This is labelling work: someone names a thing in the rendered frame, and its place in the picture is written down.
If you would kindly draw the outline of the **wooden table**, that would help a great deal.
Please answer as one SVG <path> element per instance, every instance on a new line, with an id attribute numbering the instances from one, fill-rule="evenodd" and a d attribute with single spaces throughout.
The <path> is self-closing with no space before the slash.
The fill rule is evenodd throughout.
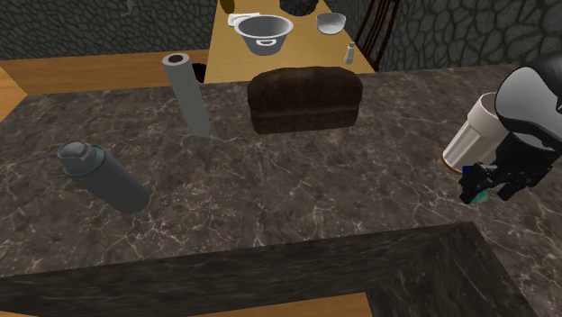
<path id="1" fill-rule="evenodd" d="M 351 64 L 344 63 L 347 47 L 351 42 L 345 31 L 325 35 L 317 30 L 316 15 L 330 10 L 322 0 L 312 14 L 302 17 L 283 12 L 279 8 L 279 0 L 234 0 L 234 4 L 237 14 L 283 16 L 294 24 L 294 28 L 277 54 L 257 56 L 250 52 L 242 37 L 228 25 L 228 14 L 218 6 L 206 62 L 206 84 L 250 81 L 254 76 L 276 68 L 343 67 L 357 74 L 373 71 L 359 51 L 354 52 Z"/>

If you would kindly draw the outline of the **dark wooden chair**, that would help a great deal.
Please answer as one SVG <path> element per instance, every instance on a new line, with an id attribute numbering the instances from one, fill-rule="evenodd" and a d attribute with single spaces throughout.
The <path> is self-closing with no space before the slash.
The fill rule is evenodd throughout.
<path id="1" fill-rule="evenodd" d="M 375 71 L 379 70 L 382 57 L 392 34 L 400 3 L 401 0 L 370 0 L 366 14 L 359 26 L 355 37 L 355 44 L 370 67 Z M 372 58 L 375 45 L 383 30 L 385 30 L 384 37 L 376 56 Z"/>

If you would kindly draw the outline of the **small blue green object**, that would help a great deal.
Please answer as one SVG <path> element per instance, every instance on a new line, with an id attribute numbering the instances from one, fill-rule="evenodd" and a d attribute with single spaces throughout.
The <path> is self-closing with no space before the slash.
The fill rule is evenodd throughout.
<path id="1" fill-rule="evenodd" d="M 464 166 L 462 167 L 462 179 L 466 178 L 466 175 L 470 173 L 470 171 L 473 169 L 472 166 Z M 486 201 L 488 198 L 488 190 L 484 189 L 482 191 L 479 191 L 476 195 L 474 195 L 472 197 L 472 199 L 470 201 L 468 201 L 469 204 L 478 204 L 478 203 L 482 203 L 484 201 Z"/>

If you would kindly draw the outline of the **grey metal pot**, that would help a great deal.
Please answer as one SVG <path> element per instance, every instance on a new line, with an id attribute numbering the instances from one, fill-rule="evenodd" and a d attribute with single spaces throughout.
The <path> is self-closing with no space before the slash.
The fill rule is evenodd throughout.
<path id="1" fill-rule="evenodd" d="M 289 19 L 272 14 L 246 17 L 234 23 L 234 30 L 249 51 L 257 56 L 277 54 L 293 28 L 294 24 Z"/>

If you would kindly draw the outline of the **black round lumpy object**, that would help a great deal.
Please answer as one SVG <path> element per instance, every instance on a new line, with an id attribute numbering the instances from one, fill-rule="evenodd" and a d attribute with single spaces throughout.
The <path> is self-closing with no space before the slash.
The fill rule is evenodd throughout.
<path id="1" fill-rule="evenodd" d="M 306 16 L 311 14 L 319 0 L 279 0 L 279 7 L 292 16 Z"/>

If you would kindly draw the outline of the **grey paper roll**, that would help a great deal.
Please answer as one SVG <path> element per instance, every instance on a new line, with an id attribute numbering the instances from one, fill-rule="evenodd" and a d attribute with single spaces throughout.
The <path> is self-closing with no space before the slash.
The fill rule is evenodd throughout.
<path id="1" fill-rule="evenodd" d="M 179 108 L 192 134 L 208 137 L 210 122 L 196 80 L 190 56 L 181 52 L 168 54 L 162 59 Z"/>

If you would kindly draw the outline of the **small grey bowl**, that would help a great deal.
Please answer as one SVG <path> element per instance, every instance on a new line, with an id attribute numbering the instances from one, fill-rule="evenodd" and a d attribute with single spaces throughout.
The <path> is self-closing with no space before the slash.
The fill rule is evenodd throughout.
<path id="1" fill-rule="evenodd" d="M 329 12 L 318 14 L 315 24 L 320 33 L 335 35 L 344 29 L 346 21 L 347 18 L 344 14 Z"/>

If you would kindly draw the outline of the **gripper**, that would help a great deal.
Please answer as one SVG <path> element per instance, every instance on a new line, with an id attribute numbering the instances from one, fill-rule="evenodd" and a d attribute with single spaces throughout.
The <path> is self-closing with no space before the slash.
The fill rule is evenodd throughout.
<path id="1" fill-rule="evenodd" d="M 552 169 L 555 151 L 537 148 L 509 132 L 495 151 L 494 165 L 476 162 L 463 167 L 463 175 L 458 180 L 461 185 L 460 200 L 470 204 L 481 192 L 494 186 L 492 174 L 502 177 L 508 173 L 518 175 L 522 172 L 529 180 L 529 186 L 537 185 Z M 506 182 L 498 191 L 498 196 L 508 201 L 527 185 L 526 177 L 516 177 Z"/>

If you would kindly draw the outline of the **white ribbed cup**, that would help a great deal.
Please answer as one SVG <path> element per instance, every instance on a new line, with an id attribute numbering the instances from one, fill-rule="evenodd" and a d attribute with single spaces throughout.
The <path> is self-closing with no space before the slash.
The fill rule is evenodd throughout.
<path id="1" fill-rule="evenodd" d="M 495 151 L 508 131 L 495 111 L 495 92 L 481 95 L 467 114 L 467 119 L 442 153 L 442 161 L 461 174 L 464 166 L 476 162 L 491 164 Z"/>

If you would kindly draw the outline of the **dark grey spray can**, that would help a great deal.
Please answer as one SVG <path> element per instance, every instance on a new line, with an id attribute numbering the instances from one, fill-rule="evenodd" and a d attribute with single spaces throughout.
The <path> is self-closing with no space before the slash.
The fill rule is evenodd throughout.
<path id="1" fill-rule="evenodd" d="M 70 140 L 55 152 L 26 159 L 22 164 L 40 159 L 57 159 L 66 176 L 120 213 L 138 213 L 150 202 L 149 191 L 100 146 Z"/>

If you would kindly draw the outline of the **dark brown bread loaf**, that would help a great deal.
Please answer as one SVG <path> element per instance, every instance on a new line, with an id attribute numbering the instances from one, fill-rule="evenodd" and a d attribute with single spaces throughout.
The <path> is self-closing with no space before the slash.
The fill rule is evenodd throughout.
<path id="1" fill-rule="evenodd" d="M 247 88 L 258 134 L 350 127 L 362 95 L 360 78 L 341 67 L 278 68 L 253 77 Z"/>

